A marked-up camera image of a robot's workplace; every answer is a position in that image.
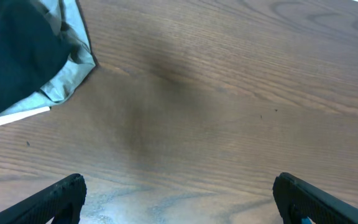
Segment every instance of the wood grain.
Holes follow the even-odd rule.
[[[282,223],[281,172],[358,208],[358,2],[80,5],[99,66],[0,127],[0,211],[75,172],[82,223]]]

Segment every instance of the table surface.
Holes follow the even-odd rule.
[[[281,172],[358,208],[358,2],[80,6],[98,67],[0,127],[0,211],[72,173],[81,223],[282,223]]]

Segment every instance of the wooden table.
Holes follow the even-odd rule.
[[[81,223],[282,223],[281,172],[358,208],[358,2],[80,5],[99,66],[0,127],[0,211],[75,172]]]

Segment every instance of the dark fabric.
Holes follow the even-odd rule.
[[[0,0],[0,113],[55,76],[70,50],[29,1]]]

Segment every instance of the black cloth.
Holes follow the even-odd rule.
[[[29,1],[0,0],[0,113],[55,76],[70,51]]]

